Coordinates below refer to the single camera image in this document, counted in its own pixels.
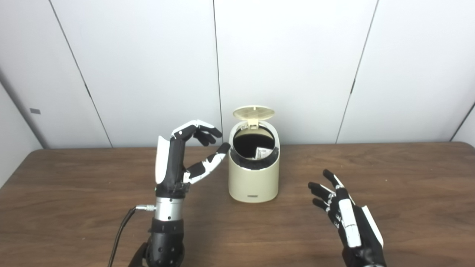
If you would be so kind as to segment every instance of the trash can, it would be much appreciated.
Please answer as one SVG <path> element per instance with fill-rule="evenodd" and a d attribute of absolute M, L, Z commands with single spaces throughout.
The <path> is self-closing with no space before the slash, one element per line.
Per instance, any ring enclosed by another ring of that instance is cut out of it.
<path fill-rule="evenodd" d="M 279 191 L 280 142 L 276 129 L 264 120 L 274 111 L 250 105 L 233 115 L 242 122 L 229 134 L 229 193 L 248 203 L 272 200 Z"/>

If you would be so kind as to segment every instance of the robotic hand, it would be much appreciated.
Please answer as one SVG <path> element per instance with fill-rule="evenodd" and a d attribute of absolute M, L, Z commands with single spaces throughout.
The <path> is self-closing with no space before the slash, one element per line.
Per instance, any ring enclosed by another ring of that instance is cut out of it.
<path fill-rule="evenodd" d="M 210 174 L 228 153 L 230 145 L 223 143 L 202 162 L 189 168 L 183 166 L 185 143 L 191 137 L 208 146 L 222 133 L 214 126 L 190 121 L 175 129 L 169 141 L 159 136 L 155 163 L 156 206 L 151 237 L 135 253 L 129 267 L 141 267 L 144 258 L 149 267 L 179 267 L 184 254 L 182 204 L 190 184 Z"/>
<path fill-rule="evenodd" d="M 347 267 L 386 267 L 383 256 L 383 238 L 367 206 L 356 206 L 340 180 L 324 170 L 336 193 L 325 186 L 310 182 L 312 194 L 321 198 L 313 204 L 328 214 L 337 227 L 343 243 L 343 260 Z"/>

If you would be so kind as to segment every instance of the robotic finger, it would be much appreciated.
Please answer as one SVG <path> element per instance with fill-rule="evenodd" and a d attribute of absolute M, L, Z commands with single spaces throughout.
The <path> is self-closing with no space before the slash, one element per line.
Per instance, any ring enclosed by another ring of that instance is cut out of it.
<path fill-rule="evenodd" d="M 187 171 L 184 173 L 183 182 L 194 184 L 205 178 L 221 163 L 230 148 L 231 146 L 228 143 L 224 143 L 214 154 L 187 168 Z"/>

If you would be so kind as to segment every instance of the black robotic finger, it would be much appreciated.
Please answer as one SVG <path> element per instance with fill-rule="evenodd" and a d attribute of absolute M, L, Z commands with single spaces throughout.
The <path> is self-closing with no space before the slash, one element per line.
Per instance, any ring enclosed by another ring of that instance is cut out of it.
<path fill-rule="evenodd" d="M 312 194 L 321 198 L 323 201 L 328 202 L 329 197 L 334 194 L 332 190 L 322 186 L 316 182 L 308 183 L 308 188 L 312 191 Z"/>
<path fill-rule="evenodd" d="M 208 146 L 210 143 L 211 144 L 214 144 L 216 143 L 216 139 L 214 139 L 214 137 L 209 134 L 209 133 L 204 133 L 202 131 L 197 131 L 193 137 L 195 137 L 196 139 L 198 139 L 198 141 L 204 145 L 204 146 Z"/>
<path fill-rule="evenodd" d="M 324 211 L 326 211 L 326 209 L 329 207 L 326 202 L 324 202 L 323 200 L 320 200 L 320 199 L 313 199 L 312 203 L 315 206 L 317 206 L 319 208 L 322 208 Z"/>
<path fill-rule="evenodd" d="M 323 175 L 325 176 L 326 179 L 328 179 L 328 180 L 332 183 L 333 187 L 336 188 L 337 185 L 343 186 L 343 184 L 342 184 L 342 183 L 340 182 L 340 180 L 336 177 L 336 175 L 333 174 L 333 172 L 331 172 L 331 171 L 325 169 L 325 170 L 323 170 Z"/>
<path fill-rule="evenodd" d="M 203 126 L 203 125 L 198 126 L 198 128 L 201 131 L 208 132 L 208 133 L 214 135 L 217 138 L 221 138 L 223 136 L 223 134 L 216 128 L 210 128 L 210 127 L 206 127 L 206 126 Z"/>
<path fill-rule="evenodd" d="M 175 137 L 176 139 L 187 141 L 193 136 L 193 134 L 196 132 L 196 129 L 197 129 L 196 126 L 189 125 L 189 126 L 183 128 L 183 129 L 173 133 L 172 138 Z"/>
<path fill-rule="evenodd" d="M 209 145 L 209 141 L 207 140 L 207 138 L 200 132 L 196 132 L 193 137 L 195 137 L 196 139 L 198 139 L 198 141 L 203 145 L 203 146 L 208 146 Z"/>
<path fill-rule="evenodd" d="M 202 132 L 202 131 L 200 131 L 200 133 L 205 136 L 205 138 L 208 140 L 208 142 L 210 144 L 216 144 L 216 139 L 211 134 L 205 133 L 205 132 Z"/>

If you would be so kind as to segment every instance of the white wall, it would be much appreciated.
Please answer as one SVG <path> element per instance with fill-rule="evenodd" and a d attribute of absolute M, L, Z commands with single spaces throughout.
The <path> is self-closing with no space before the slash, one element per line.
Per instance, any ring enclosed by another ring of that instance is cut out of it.
<path fill-rule="evenodd" d="M 475 111 L 472 110 L 465 119 L 452 141 L 460 141 L 471 144 L 475 147 Z"/>
<path fill-rule="evenodd" d="M 266 105 L 281 143 L 334 143 L 376 0 L 215 0 L 226 139 Z"/>
<path fill-rule="evenodd" d="M 114 147 L 221 129 L 212 0 L 52 2 Z"/>
<path fill-rule="evenodd" d="M 475 102 L 474 10 L 379 1 L 338 143 L 449 141 Z"/>
<path fill-rule="evenodd" d="M 0 187 L 25 157 L 37 149 L 41 145 L 0 84 Z"/>
<path fill-rule="evenodd" d="M 0 0 L 0 44 L 0 80 L 47 148 L 110 147 L 48 0 Z"/>

